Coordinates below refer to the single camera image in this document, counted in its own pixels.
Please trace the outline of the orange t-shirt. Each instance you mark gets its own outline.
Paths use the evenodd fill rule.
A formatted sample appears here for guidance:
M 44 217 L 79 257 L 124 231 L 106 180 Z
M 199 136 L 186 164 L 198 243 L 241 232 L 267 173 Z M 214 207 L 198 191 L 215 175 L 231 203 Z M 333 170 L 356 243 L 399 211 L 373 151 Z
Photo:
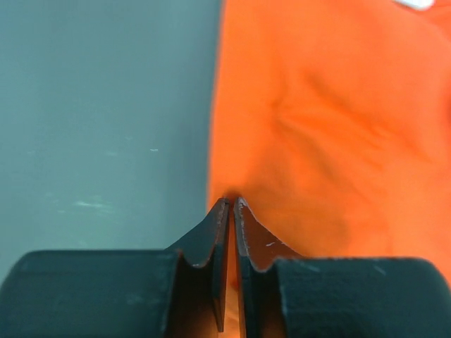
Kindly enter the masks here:
M 307 256 L 450 275 L 450 2 L 227 1 L 209 199 Z

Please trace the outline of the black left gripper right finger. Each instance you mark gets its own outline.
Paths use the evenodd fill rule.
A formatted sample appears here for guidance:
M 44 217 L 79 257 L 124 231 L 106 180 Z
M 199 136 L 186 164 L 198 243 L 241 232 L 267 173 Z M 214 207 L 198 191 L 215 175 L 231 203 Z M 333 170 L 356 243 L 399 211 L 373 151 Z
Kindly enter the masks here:
M 450 288 L 420 258 L 305 258 L 234 204 L 243 337 L 449 337 Z

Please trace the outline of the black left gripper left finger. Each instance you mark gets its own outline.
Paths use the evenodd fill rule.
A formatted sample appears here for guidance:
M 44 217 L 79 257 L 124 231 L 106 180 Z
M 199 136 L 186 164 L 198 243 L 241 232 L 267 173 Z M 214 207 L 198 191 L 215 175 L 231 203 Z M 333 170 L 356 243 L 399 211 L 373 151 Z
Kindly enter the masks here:
M 1 285 L 1 336 L 217 337 L 229 208 L 219 199 L 166 249 L 25 254 Z

